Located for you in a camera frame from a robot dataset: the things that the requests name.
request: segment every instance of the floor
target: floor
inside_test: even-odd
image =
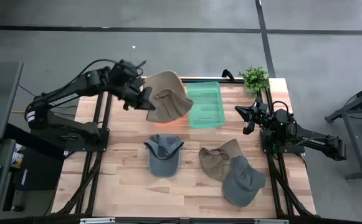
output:
[[[147,60],[145,75],[174,70],[181,76],[217,77],[225,68],[236,74],[251,65],[262,65],[271,76],[286,78],[299,124],[339,135],[347,143],[348,160],[344,162],[307,150],[317,213],[362,221],[362,180],[344,180],[346,174],[358,171],[345,127],[340,121],[327,124],[323,119],[362,89],[362,35],[357,35],[362,32],[354,31],[362,30],[362,1],[260,3],[267,29],[305,31],[260,34],[255,29],[262,28],[264,21],[258,17],[254,0],[0,0],[0,24],[119,27],[115,31],[127,31],[0,30],[0,62],[22,60],[20,83],[35,94],[61,87],[97,58]],[[164,29],[149,32],[149,27]],[[165,29],[174,27],[194,29]],[[345,35],[319,31],[307,35],[310,30],[347,31]],[[23,110],[31,99],[18,89],[13,109]],[[73,108],[61,111],[75,113]],[[21,115],[13,114],[11,121],[27,129]],[[52,192],[42,194],[28,195],[28,203],[34,205],[31,214],[46,211]]]

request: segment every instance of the green plant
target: green plant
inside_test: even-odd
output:
[[[269,78],[266,75],[267,71],[263,67],[250,67],[245,70],[245,73],[239,72],[239,76],[244,79],[246,90],[253,91],[254,96],[258,96],[261,89],[269,89]]]

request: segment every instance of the translucent green tray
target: translucent green tray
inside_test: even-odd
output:
[[[221,87],[218,82],[189,83],[188,97],[194,104],[189,111],[192,128],[213,128],[225,124]]]

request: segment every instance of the cap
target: cap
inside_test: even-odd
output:
[[[145,87],[151,87],[149,101],[155,110],[149,110],[147,121],[168,123],[184,116],[193,106],[186,96],[182,81],[173,71],[163,71],[145,79]]]
[[[218,181],[225,180],[231,159],[236,156],[244,156],[236,139],[231,139],[215,149],[208,150],[203,147],[199,151],[203,171]]]
[[[144,142],[148,153],[150,172],[156,177],[171,177],[179,166],[179,150],[184,141],[171,134],[156,134]]]
[[[246,207],[265,187],[265,180],[265,174],[251,167],[244,156],[237,156],[232,159],[229,174],[222,183],[222,194],[231,204]]]

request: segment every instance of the wooden tabletop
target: wooden tabletop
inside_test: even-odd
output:
[[[281,100],[292,111],[286,81],[270,79],[273,101]],[[261,151],[259,128],[243,135],[244,122],[235,105],[250,106],[254,99],[241,84],[222,84],[222,102],[226,117],[220,128],[192,129],[185,116],[172,123],[146,121],[146,111],[122,109],[123,103],[113,99],[108,127],[110,140],[103,155],[93,209],[94,216],[106,217],[221,217],[274,218],[275,207],[266,155]],[[92,121],[97,97],[82,97],[76,121]],[[152,134],[176,134],[185,141],[178,172],[170,178],[150,174],[143,142]],[[201,169],[198,152],[202,147],[215,147],[236,138],[249,163],[267,175],[267,181],[251,204],[244,208],[231,205],[221,194],[221,182]],[[84,152],[76,152],[65,160],[52,212],[60,210],[80,184]],[[304,206],[313,213],[315,207],[307,172],[301,158],[285,154],[290,188]],[[279,186],[282,208],[284,194]]]

